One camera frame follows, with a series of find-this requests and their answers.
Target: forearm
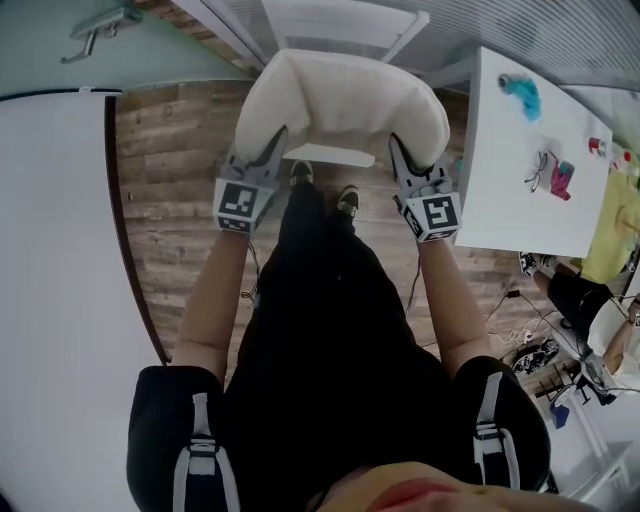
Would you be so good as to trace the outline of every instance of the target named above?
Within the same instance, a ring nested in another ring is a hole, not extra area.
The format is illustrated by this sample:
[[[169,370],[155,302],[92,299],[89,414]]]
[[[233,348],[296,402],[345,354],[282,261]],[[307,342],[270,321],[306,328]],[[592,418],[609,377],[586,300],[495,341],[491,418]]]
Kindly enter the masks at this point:
[[[226,354],[238,310],[249,237],[222,231],[187,301],[173,364],[194,364],[214,349],[216,376],[226,370]]]
[[[418,244],[420,267],[442,362],[450,375],[491,346],[478,304],[446,242]]]
[[[602,360],[610,373],[615,373],[622,364],[624,349],[631,339],[633,326],[629,322],[625,322],[620,326],[611,338],[611,342],[605,350]]]

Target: green wall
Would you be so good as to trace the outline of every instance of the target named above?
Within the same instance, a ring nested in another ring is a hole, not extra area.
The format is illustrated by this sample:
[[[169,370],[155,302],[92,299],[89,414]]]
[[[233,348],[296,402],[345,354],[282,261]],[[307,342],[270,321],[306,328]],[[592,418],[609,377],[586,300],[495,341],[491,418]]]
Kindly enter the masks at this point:
[[[198,80],[248,79],[169,23],[144,21],[113,39],[97,39],[93,55],[69,38],[86,18],[123,5],[117,0],[6,0],[0,3],[0,96],[82,86],[129,89]]]

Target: black shorts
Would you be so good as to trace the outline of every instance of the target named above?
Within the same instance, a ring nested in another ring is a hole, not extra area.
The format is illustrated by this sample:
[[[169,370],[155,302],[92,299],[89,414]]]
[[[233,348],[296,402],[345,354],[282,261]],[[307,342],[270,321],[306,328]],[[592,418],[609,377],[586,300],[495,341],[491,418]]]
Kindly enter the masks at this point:
[[[613,294],[603,284],[560,272],[554,274],[549,285],[549,300],[581,340],[589,337],[593,319],[611,297]]]

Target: black sleeve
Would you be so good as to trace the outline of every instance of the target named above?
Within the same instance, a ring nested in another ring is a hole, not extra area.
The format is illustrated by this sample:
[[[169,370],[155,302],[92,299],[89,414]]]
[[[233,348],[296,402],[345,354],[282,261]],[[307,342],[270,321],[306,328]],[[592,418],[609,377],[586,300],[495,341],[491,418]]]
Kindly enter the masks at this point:
[[[174,469],[178,455],[190,444],[193,395],[198,393],[207,393],[209,427],[219,438],[222,386],[211,372],[154,366],[138,377],[129,422],[127,480],[142,512],[172,510]]]
[[[495,408],[495,424],[507,429],[515,446],[520,470],[520,488],[537,491],[549,476],[551,443],[540,412],[522,389],[511,368],[493,357],[480,356],[458,370],[454,382],[466,395],[477,418],[487,379],[502,373]]]

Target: blue cloth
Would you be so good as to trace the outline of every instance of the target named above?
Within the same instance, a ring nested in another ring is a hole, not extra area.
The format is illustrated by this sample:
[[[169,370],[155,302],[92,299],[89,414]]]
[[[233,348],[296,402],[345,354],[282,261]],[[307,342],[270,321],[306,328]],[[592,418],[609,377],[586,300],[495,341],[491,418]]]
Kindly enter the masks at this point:
[[[502,89],[506,94],[517,96],[522,102],[524,115],[529,121],[535,121],[542,113],[538,88],[530,78],[513,78],[506,82]]]

